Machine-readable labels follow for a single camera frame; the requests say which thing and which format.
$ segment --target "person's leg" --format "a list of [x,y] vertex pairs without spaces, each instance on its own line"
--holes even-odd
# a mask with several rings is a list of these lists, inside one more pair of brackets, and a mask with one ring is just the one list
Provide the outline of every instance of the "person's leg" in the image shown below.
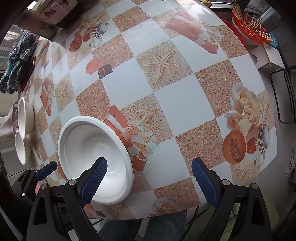
[[186,210],[151,217],[143,241],[179,241],[186,229],[185,218]]
[[103,241],[134,241],[142,219],[110,220],[99,231]]

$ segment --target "gray cloth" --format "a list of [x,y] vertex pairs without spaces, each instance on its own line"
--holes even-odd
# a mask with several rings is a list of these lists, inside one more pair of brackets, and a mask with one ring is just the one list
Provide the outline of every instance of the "gray cloth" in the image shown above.
[[13,94],[17,91],[18,83],[27,67],[27,63],[37,46],[36,36],[27,33],[20,42],[17,52],[12,52],[9,57],[8,67],[0,80],[2,93]]
[[[186,210],[151,217],[143,241],[179,241],[184,234]],[[134,241],[142,219],[110,220],[99,232],[103,241]]]

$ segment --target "plastic basket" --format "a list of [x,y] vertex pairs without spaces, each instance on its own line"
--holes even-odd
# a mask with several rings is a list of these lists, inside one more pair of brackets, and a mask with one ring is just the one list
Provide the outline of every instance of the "plastic basket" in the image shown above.
[[[248,37],[250,40],[252,40],[253,42],[257,43],[257,44],[261,44],[261,43],[270,43],[271,41],[261,37],[259,34],[257,34],[252,28],[250,28],[248,25],[246,25],[242,20],[240,20],[238,18],[238,16],[236,16],[236,14],[234,13],[234,10],[232,10],[232,14],[233,14],[233,19],[234,19],[234,23],[235,25],[239,28],[239,30],[246,36]],[[260,29],[261,32],[267,33],[267,31],[265,30],[265,28],[263,28],[261,26]]]

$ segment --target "white box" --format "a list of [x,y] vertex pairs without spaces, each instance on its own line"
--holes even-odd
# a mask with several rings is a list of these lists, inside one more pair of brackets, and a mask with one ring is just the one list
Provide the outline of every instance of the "white box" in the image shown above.
[[281,59],[279,51],[268,44],[261,44],[257,48],[251,51],[252,55],[257,58],[256,67],[259,68],[269,68],[274,71],[280,67],[284,68],[284,63]]

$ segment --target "foam bowl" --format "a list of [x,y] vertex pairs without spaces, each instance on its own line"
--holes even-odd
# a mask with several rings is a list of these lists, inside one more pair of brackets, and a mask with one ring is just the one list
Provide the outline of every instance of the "foam bowl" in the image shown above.
[[90,116],[76,116],[61,130],[58,142],[61,167],[68,178],[78,178],[99,157],[108,168],[93,200],[115,204],[130,193],[133,185],[131,159],[119,137],[105,123]]
[[21,137],[20,131],[15,133],[15,149],[21,164],[25,165],[31,156],[31,145],[28,137],[24,139]]
[[20,98],[17,119],[19,124],[19,131],[22,139],[25,138],[34,127],[34,110],[30,103],[26,102],[24,97]]

